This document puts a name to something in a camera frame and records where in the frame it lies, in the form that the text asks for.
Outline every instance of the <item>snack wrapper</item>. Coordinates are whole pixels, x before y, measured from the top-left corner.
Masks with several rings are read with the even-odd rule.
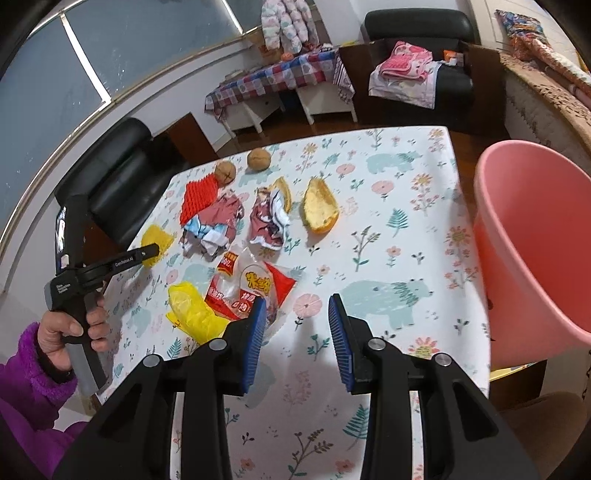
[[[283,267],[257,260],[248,248],[231,249],[224,253],[217,266],[205,302],[219,316],[234,321],[247,318],[256,296],[263,297],[267,301],[267,327],[270,327],[296,284],[296,279],[288,272]]]

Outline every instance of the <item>screw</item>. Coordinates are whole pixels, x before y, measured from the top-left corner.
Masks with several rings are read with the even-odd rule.
[[[160,357],[158,355],[148,355],[142,360],[145,367],[152,368],[160,363]]]
[[[220,350],[224,350],[227,347],[228,343],[223,338],[215,338],[211,342],[209,342],[209,348],[219,352]]]
[[[368,347],[372,350],[384,350],[386,348],[386,342],[384,342],[381,338],[372,338],[368,342]]]
[[[446,353],[438,353],[435,355],[435,361],[442,367],[449,367],[452,364],[452,357]]]

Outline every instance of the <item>hand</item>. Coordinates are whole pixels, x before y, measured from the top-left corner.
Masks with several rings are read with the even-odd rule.
[[[109,325],[106,323],[108,315],[104,309],[105,299],[99,296],[96,305],[96,308],[86,313],[86,321],[90,325],[88,335],[92,339],[91,346],[95,352],[106,352],[109,345],[105,337],[109,333]],[[37,332],[37,342],[54,367],[68,372],[72,369],[72,363],[61,336],[79,337],[82,333],[80,323],[67,313],[45,312]]]

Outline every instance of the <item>floral tablecloth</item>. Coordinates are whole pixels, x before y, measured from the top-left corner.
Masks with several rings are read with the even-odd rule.
[[[247,212],[235,242],[248,234],[256,188],[283,175],[295,202],[292,225],[271,261],[300,281],[280,311],[276,323],[282,326],[261,349],[250,392],[225,398],[232,471],[249,480],[353,480],[361,472],[369,398],[349,395],[340,382],[327,320],[332,293],[340,292],[349,314],[366,319],[375,335],[423,358],[447,352],[488,391],[485,296],[452,144],[445,128],[402,127],[267,148],[271,167],[257,174],[245,173],[247,153],[229,157],[238,169],[231,188]],[[213,168],[175,176],[132,247],[152,223],[178,239],[185,185]],[[299,217],[312,176],[326,180],[340,205],[340,218],[324,238],[310,235]],[[152,269],[113,278],[106,292],[113,380],[101,401],[146,354],[173,359],[193,351],[195,342],[165,317],[167,287],[189,280],[205,293],[216,265],[198,255],[183,258],[175,242]],[[173,479],[180,477],[182,399],[179,395],[171,440]],[[418,396],[411,393],[410,401],[413,478],[419,480]],[[323,447],[314,447],[319,442]]]

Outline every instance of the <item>black sofa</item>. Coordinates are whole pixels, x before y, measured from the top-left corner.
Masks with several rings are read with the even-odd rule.
[[[152,138],[140,120],[125,118],[107,130],[56,187],[58,203],[85,194],[93,220],[127,250],[175,174],[191,165],[171,140]]]
[[[370,44],[341,48],[361,123],[469,129],[467,116],[475,98],[469,66],[439,68],[433,110],[368,95],[369,75],[390,56],[398,40],[430,50],[433,60],[443,60],[443,50],[466,52],[475,35],[463,12],[439,8],[376,10],[366,15],[364,28]]]

